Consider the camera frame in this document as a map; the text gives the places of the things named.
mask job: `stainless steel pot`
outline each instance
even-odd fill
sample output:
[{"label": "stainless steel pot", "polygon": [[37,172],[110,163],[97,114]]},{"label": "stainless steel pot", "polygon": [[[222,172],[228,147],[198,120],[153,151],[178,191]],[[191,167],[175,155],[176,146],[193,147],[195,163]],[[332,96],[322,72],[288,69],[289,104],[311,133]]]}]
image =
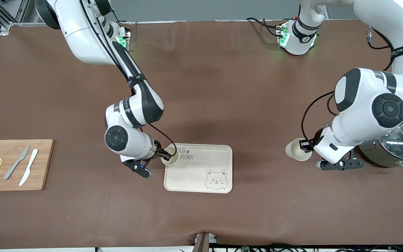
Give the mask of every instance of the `stainless steel pot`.
[{"label": "stainless steel pot", "polygon": [[376,164],[403,169],[403,123],[388,134],[359,145],[363,154]]}]

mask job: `brown tabletop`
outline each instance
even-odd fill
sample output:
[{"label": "brown tabletop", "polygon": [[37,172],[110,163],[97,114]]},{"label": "brown tabletop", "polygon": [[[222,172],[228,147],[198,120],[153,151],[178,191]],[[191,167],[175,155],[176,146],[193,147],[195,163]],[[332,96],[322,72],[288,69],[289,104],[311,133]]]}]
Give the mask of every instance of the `brown tabletop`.
[{"label": "brown tabletop", "polygon": [[[130,94],[122,74],[78,61],[60,31],[12,27],[0,38],[0,139],[56,143],[45,190],[0,191],[0,249],[187,245],[204,231],[228,244],[403,244],[403,170],[320,172],[318,154],[284,151],[347,70],[387,64],[363,24],[325,21],[304,56],[256,23],[131,28],[130,52],[166,107],[155,125],[175,142],[232,147],[232,191],[170,192],[160,161],[152,179],[124,167],[104,144],[105,108]],[[309,136],[332,118],[325,102]]]}]

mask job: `wooden cutting board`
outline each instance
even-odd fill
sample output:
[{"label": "wooden cutting board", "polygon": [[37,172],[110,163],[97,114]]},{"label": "wooden cutting board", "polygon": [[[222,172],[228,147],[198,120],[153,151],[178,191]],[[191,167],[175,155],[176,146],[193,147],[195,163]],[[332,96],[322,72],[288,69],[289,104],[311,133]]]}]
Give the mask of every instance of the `wooden cutting board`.
[{"label": "wooden cutting board", "polygon": [[[4,180],[3,176],[20,157],[27,145],[29,145],[29,151],[26,157],[16,166],[10,178]],[[52,139],[0,140],[0,158],[3,159],[0,167],[0,190],[43,190],[53,147],[54,140]],[[38,154],[30,167],[30,175],[26,182],[19,186],[34,149],[38,149]]]}]

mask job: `knife blade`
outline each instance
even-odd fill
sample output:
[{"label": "knife blade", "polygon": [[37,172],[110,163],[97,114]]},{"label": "knife blade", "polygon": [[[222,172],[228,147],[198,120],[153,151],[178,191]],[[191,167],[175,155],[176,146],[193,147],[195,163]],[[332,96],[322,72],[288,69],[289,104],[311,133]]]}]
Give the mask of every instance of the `knife blade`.
[{"label": "knife blade", "polygon": [[32,166],[32,163],[34,162],[35,157],[37,156],[38,149],[34,149],[32,151],[32,154],[30,155],[29,159],[29,164],[27,165],[26,171],[24,172],[23,178],[20,181],[20,184],[18,186],[22,186],[24,182],[26,182],[27,178],[30,175],[30,167]]},{"label": "knife blade", "polygon": [[23,153],[21,153],[18,160],[16,160],[15,164],[13,164],[13,166],[6,172],[6,174],[4,174],[3,177],[4,180],[8,180],[8,178],[10,178],[18,163],[21,162],[26,157],[28,151],[29,151],[29,145],[26,146]]}]

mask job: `white robotic arm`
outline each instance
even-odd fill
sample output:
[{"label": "white robotic arm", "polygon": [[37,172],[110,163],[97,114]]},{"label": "white robotic arm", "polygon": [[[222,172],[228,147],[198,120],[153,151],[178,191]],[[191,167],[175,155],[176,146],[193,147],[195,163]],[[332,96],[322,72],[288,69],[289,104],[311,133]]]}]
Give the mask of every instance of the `white robotic arm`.
[{"label": "white robotic arm", "polygon": [[336,164],[355,146],[387,134],[403,122],[403,0],[301,0],[298,19],[288,26],[292,30],[288,29],[288,39],[284,43],[281,39],[280,45],[292,54],[306,53],[311,45],[302,44],[299,37],[312,35],[323,21],[316,13],[318,4],[352,3],[360,21],[386,37],[392,49],[392,72],[355,68],[340,78],[334,91],[339,115],[314,139],[301,143],[305,150],[313,147],[326,160],[323,164]]},{"label": "white robotic arm", "polygon": [[123,164],[142,177],[151,177],[146,164],[152,158],[171,157],[139,129],[158,121],[164,105],[125,49],[128,32],[104,15],[109,0],[36,0],[38,14],[49,27],[61,29],[74,56],[87,64],[113,64],[125,76],[132,95],[107,107],[105,144]]}]

